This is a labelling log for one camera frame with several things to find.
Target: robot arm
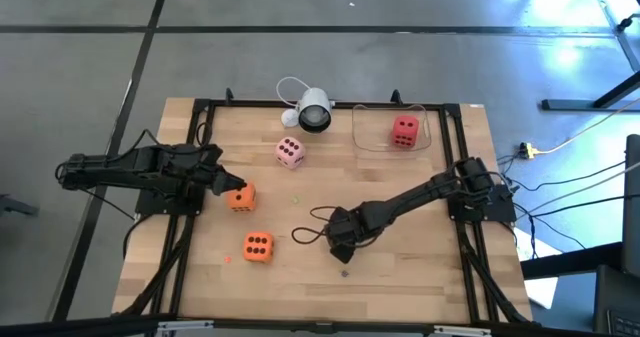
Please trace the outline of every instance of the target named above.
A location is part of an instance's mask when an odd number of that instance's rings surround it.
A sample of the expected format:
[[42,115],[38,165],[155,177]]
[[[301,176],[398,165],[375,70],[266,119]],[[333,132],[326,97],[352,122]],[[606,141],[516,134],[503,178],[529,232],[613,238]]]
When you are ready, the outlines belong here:
[[154,191],[171,199],[192,186],[205,186],[219,196],[246,186],[217,163],[221,154],[216,145],[187,144],[133,148],[114,157],[74,154],[58,166],[56,179],[67,190],[104,185]]
[[462,197],[465,205],[477,208],[489,203],[493,180],[479,158],[469,158],[433,176],[428,182],[387,201],[367,201],[347,211],[338,207],[331,214],[324,232],[331,254],[348,263],[356,248],[377,238],[395,219],[420,206],[451,196]]

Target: concrete floor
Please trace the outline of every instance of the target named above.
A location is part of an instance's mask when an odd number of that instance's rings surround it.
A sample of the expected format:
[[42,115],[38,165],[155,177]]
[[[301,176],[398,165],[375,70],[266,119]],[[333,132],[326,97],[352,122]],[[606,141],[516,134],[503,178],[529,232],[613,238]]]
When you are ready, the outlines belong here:
[[[0,0],[0,25],[146,25],[154,1]],[[611,1],[618,18],[637,8],[630,1]],[[607,21],[598,0],[167,0],[160,25],[602,27]],[[630,33],[634,47],[640,47],[635,29]],[[61,190],[53,169],[74,152],[105,151],[141,38],[0,35],[0,128],[5,131],[0,192],[41,208],[36,218],[5,214],[0,219],[0,324],[46,318],[87,200]],[[540,100],[594,99],[631,72],[609,37],[162,34],[154,38],[122,148],[142,128],[157,128],[167,97],[221,98],[231,87],[237,98],[274,99],[275,83],[296,75],[342,100],[386,101],[398,88],[406,102],[485,104],[496,153],[502,156],[521,141],[552,147],[602,118],[543,113]],[[637,115],[616,116],[555,154],[515,163],[509,175],[536,185],[589,174],[622,161],[626,135],[639,129]],[[521,191],[516,200],[531,208],[587,184]],[[619,179],[565,203],[621,193]],[[107,198],[133,210],[136,196],[110,189]],[[611,202],[546,220],[593,246],[620,240],[621,210],[622,203]],[[71,318],[110,312],[129,225],[103,207]],[[518,226],[529,228],[525,220]],[[543,225],[537,236],[563,251],[579,248]],[[553,310],[534,307],[536,320],[589,330],[594,280],[590,275],[561,279]]]

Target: wooden table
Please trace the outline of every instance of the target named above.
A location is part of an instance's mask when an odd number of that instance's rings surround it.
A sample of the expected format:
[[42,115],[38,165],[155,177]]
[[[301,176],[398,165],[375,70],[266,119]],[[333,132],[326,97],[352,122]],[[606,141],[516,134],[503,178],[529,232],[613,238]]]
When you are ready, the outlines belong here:
[[[189,98],[167,100],[158,131],[163,143],[184,143],[192,106]],[[461,108],[469,155],[482,157],[489,169],[496,170],[484,107]],[[455,228],[444,201],[402,216],[376,243],[356,251],[348,265],[330,255],[324,238],[299,245],[290,236],[297,226],[322,228],[322,221],[309,216],[313,207],[349,209],[365,200],[388,199],[443,171],[437,114],[427,112],[430,147],[411,158],[399,158],[398,153],[363,154],[355,148],[350,110],[334,110],[331,126],[319,135],[299,128],[284,130],[281,112],[216,108],[212,143],[224,150],[220,163],[255,182],[258,207],[237,214],[225,206],[224,198],[206,194],[195,222],[179,314],[213,319],[469,322]],[[382,121],[389,116],[384,114],[396,112],[376,113],[381,118],[370,119],[372,130],[388,129]],[[452,122],[449,130],[454,131]],[[284,136],[298,138],[307,148],[305,161],[295,171],[281,167],[273,156],[276,142]],[[157,270],[167,223],[168,216],[154,216],[131,236],[114,311],[127,307]],[[520,313],[530,318],[512,235],[497,223],[484,223],[483,228],[493,277]],[[243,239],[250,231],[274,235],[270,265],[243,259]],[[481,317],[486,318],[477,276],[475,282]],[[170,277],[165,311],[172,286]]]

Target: die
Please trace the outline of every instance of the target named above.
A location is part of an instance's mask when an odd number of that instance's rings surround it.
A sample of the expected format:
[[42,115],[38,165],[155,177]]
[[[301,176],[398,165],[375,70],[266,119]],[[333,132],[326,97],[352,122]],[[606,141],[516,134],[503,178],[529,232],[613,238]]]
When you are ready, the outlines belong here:
[[284,167],[294,169],[302,163],[305,148],[293,137],[285,137],[276,145],[276,158]]
[[249,232],[244,238],[244,259],[251,262],[271,262],[273,236],[266,232]]
[[233,212],[249,212],[256,209],[256,187],[252,182],[240,191],[227,192],[227,205]]
[[397,147],[415,146],[420,122],[413,116],[398,116],[393,122],[391,142]]

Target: transparent container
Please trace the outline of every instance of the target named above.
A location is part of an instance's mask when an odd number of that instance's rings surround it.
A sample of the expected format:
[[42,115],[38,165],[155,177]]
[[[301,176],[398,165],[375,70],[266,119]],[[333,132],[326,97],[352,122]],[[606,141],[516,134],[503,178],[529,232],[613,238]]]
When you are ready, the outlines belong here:
[[[399,116],[412,116],[420,123],[412,147],[399,147],[392,142],[393,122]],[[361,158],[416,158],[431,146],[427,111],[420,105],[398,108],[356,105],[352,110],[352,123],[353,145]]]

